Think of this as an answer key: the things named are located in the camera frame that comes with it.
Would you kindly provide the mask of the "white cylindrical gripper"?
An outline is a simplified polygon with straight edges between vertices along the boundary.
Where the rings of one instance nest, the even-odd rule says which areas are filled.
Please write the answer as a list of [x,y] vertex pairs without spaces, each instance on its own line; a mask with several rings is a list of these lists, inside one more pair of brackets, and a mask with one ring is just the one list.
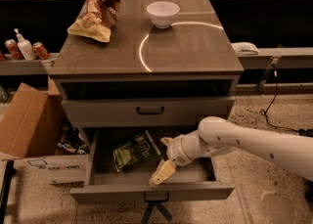
[[208,144],[201,139],[197,131],[175,138],[162,137],[160,141],[167,147],[166,155],[170,160],[160,161],[149,180],[151,186],[157,186],[167,180],[176,171],[176,165],[185,166],[199,157],[208,156]]

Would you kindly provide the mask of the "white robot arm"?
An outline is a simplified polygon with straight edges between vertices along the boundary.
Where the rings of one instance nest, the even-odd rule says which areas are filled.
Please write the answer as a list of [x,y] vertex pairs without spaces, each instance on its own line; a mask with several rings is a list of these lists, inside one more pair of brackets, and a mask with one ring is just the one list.
[[152,186],[167,180],[177,166],[185,166],[199,157],[224,154],[237,147],[269,160],[290,172],[313,180],[313,139],[236,125],[226,119],[209,116],[198,129],[174,138],[163,137],[167,160],[162,160],[149,180]]

